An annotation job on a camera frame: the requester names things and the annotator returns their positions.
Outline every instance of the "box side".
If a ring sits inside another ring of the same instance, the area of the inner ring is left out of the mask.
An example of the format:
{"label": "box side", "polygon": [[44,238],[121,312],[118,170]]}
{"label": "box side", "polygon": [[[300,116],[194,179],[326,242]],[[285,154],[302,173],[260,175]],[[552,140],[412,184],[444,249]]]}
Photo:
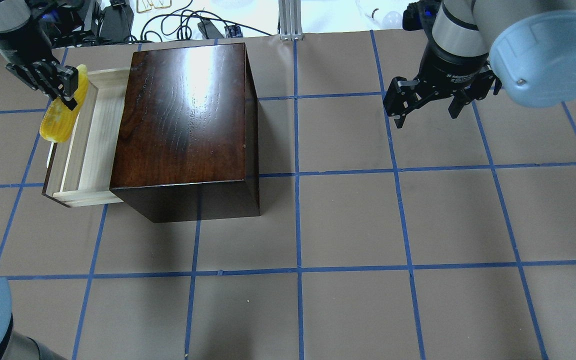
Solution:
{"label": "box side", "polygon": [[110,189],[153,223],[259,216],[244,180]]}
{"label": "box side", "polygon": [[64,207],[70,208],[70,206],[53,197],[53,194],[59,191],[59,186],[62,183],[62,175],[64,175],[64,168],[66,167],[65,159],[63,162],[56,160],[58,157],[58,148],[58,144],[55,143],[52,145],[50,158],[48,160],[48,170],[46,170],[46,178],[43,182],[43,187],[41,188],[41,194],[56,203],[64,205]]}
{"label": "box side", "polygon": [[255,82],[250,69],[247,53],[244,51],[246,63],[244,119],[246,122],[246,184],[250,195],[259,207],[259,131],[258,131],[258,98]]}

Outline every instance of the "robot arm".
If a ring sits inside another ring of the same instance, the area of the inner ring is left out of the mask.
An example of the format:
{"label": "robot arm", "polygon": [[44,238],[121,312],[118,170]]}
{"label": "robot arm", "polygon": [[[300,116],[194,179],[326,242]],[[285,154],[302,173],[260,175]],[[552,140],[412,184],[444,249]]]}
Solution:
{"label": "robot arm", "polygon": [[423,29],[428,44],[413,80],[395,77],[383,104],[398,128],[432,100],[465,105],[503,82],[526,107],[576,99],[576,0],[421,0],[404,12],[405,30]]}
{"label": "robot arm", "polygon": [[55,59],[51,43],[25,0],[0,0],[0,54],[6,68],[33,90],[74,109],[78,71]]}

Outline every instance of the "wooden box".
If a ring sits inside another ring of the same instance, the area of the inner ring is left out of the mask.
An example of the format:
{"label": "wooden box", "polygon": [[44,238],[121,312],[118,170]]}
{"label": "wooden box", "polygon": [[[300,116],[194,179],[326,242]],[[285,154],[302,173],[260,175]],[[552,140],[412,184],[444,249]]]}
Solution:
{"label": "wooden box", "polygon": [[135,52],[92,71],[44,194],[69,207],[124,201],[154,223],[259,215],[257,96],[245,45]]}

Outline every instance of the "light wooden drawer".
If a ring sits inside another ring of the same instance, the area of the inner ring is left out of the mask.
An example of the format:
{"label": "light wooden drawer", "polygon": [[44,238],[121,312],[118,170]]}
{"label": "light wooden drawer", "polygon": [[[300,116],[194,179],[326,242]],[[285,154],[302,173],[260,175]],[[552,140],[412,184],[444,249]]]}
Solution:
{"label": "light wooden drawer", "polygon": [[110,192],[119,125],[130,68],[90,71],[86,100],[70,139],[48,158],[42,194],[67,207],[122,200]]}

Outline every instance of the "yellow corn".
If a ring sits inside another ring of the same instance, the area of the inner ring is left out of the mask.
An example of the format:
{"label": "yellow corn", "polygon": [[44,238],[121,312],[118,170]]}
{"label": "yellow corn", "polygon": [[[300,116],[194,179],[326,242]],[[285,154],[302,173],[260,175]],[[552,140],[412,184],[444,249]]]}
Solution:
{"label": "yellow corn", "polygon": [[73,133],[77,115],[80,113],[80,109],[82,109],[82,104],[86,99],[89,86],[88,69],[86,65],[80,64],[80,66],[77,66],[77,70],[79,72],[79,85],[74,95],[74,100],[77,101],[77,105],[73,110],[70,110],[61,98],[55,99],[55,101],[50,104],[39,128],[39,134],[47,141],[64,142],[67,141]]}

